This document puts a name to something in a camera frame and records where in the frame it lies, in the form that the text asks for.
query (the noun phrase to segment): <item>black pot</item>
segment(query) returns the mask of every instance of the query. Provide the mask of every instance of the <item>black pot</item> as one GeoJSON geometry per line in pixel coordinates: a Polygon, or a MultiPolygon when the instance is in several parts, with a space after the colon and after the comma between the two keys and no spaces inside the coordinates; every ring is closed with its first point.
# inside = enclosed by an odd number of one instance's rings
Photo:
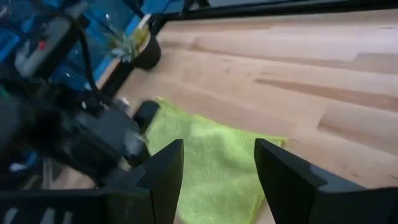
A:
{"type": "Polygon", "coordinates": [[[137,68],[150,70],[157,65],[161,54],[156,37],[150,35],[146,48],[134,59],[133,64],[137,68]]]}

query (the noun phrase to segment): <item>cable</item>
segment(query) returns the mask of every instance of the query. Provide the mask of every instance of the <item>cable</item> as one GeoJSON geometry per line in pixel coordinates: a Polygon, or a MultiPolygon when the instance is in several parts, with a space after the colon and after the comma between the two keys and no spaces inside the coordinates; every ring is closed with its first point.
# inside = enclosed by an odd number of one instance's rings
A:
{"type": "Polygon", "coordinates": [[[60,16],[64,19],[68,20],[68,22],[71,24],[71,26],[74,27],[78,31],[79,41],[81,44],[81,51],[83,53],[83,61],[85,64],[86,79],[87,79],[91,89],[93,90],[94,94],[96,95],[96,97],[103,103],[105,103],[107,105],[111,105],[112,101],[109,98],[105,97],[101,93],[100,89],[98,89],[98,87],[95,83],[93,71],[91,69],[90,51],[88,49],[85,31],[84,31],[83,27],[81,26],[81,24],[66,12],[60,11],[54,7],[44,6],[43,4],[39,3],[38,0],[29,0],[29,1],[36,9],[38,9],[46,14],[60,16]]]}

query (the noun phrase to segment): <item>wooden surface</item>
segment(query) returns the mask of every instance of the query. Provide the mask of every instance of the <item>wooden surface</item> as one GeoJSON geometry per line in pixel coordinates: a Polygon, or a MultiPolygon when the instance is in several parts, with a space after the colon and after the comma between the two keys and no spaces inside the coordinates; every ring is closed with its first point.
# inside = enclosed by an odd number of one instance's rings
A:
{"type": "MultiPolygon", "coordinates": [[[[369,188],[398,185],[398,11],[169,22],[119,96],[289,137],[286,150],[369,188]]],[[[259,223],[273,223],[267,206],[259,223]]]]}

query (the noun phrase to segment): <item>green plant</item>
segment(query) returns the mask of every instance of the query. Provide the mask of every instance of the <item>green plant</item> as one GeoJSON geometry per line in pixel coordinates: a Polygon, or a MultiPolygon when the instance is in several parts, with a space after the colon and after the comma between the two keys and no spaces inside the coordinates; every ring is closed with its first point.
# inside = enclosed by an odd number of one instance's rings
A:
{"type": "Polygon", "coordinates": [[[122,62],[131,62],[142,50],[141,47],[149,36],[148,25],[137,27],[131,36],[127,36],[123,30],[110,26],[104,33],[107,38],[109,53],[114,58],[120,58],[122,62]]]}

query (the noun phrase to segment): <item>towel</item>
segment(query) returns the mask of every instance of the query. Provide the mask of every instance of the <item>towel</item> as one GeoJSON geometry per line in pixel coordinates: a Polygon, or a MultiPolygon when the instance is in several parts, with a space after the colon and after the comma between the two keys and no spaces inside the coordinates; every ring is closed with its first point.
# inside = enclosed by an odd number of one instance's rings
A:
{"type": "Polygon", "coordinates": [[[254,140],[281,146],[286,138],[255,134],[190,115],[161,98],[147,132],[155,154],[184,140],[183,181],[178,215],[184,224],[250,224],[264,201],[254,163],[254,140]]]}

